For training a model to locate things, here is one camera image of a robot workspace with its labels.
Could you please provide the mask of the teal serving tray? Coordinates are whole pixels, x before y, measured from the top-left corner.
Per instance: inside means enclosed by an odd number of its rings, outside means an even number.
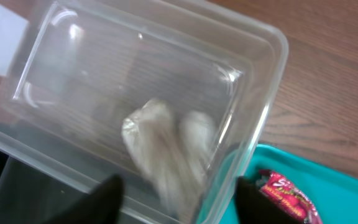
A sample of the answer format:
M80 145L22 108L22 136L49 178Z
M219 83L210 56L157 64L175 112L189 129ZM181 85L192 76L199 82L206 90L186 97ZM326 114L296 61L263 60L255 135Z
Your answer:
M358 223L357 179L276 147L258 144L242 175L256 185L262 169L281 173L292 181L313 202L323 223Z

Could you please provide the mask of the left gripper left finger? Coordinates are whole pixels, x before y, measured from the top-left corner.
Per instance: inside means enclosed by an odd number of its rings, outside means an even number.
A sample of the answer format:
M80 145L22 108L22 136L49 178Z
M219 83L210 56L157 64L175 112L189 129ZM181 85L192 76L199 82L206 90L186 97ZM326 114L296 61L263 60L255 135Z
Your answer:
M47 224L115 224L124 200L124 181L113 175Z

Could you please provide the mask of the white tissue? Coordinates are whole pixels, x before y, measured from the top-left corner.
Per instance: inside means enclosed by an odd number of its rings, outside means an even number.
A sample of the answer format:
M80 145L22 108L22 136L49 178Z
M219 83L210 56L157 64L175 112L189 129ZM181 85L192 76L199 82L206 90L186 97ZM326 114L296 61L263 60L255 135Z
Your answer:
M169 105L156 98L124 118L121 128L134 164L174 212L202 194L215 132L208 114L190 111L178 121Z

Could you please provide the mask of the red snack wrapper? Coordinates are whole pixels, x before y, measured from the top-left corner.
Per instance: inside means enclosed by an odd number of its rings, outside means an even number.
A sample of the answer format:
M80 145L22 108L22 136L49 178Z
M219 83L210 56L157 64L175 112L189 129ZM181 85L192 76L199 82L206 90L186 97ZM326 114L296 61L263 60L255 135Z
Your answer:
M313 202L283 174L259 170L256 185L271 202L299 223L323 224Z

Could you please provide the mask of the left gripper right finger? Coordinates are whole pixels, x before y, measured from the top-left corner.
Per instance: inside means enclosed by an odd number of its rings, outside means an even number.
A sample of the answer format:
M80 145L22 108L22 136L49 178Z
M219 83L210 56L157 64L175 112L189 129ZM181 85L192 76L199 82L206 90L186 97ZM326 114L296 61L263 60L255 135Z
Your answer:
M245 177L238 177L234 193L234 204L239 223L250 224L299 224Z

